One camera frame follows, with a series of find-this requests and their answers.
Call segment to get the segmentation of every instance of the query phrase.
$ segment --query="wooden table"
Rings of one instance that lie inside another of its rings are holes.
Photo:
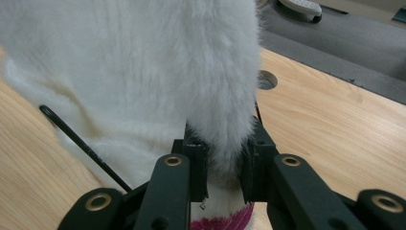
[[[303,157],[350,198],[370,188],[406,197],[405,105],[275,53],[261,56],[279,81],[258,100],[280,152]],[[100,187],[40,112],[1,81],[0,154],[0,229],[56,229],[81,195]],[[264,204],[253,225],[270,229]]]

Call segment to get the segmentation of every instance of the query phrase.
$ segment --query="gray floor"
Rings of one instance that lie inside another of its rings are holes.
[[[406,104],[406,30],[323,8],[323,19],[277,7],[259,11],[261,46]]]

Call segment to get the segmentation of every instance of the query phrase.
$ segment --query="black cable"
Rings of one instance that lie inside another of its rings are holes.
[[[98,164],[108,175],[111,176],[126,192],[131,192],[132,189],[107,165],[99,156],[84,143],[77,134],[60,119],[55,112],[46,105],[41,105],[39,110],[49,118],[57,127],[60,128],[75,144],[81,148],[96,164]]]

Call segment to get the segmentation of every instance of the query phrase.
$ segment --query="white fuzzy fabric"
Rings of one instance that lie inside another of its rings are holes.
[[[255,0],[1,0],[0,44],[6,82],[52,108],[131,187],[149,180],[186,121],[212,146],[211,177],[237,177],[259,70]],[[192,219],[243,205],[239,190],[209,193]]]

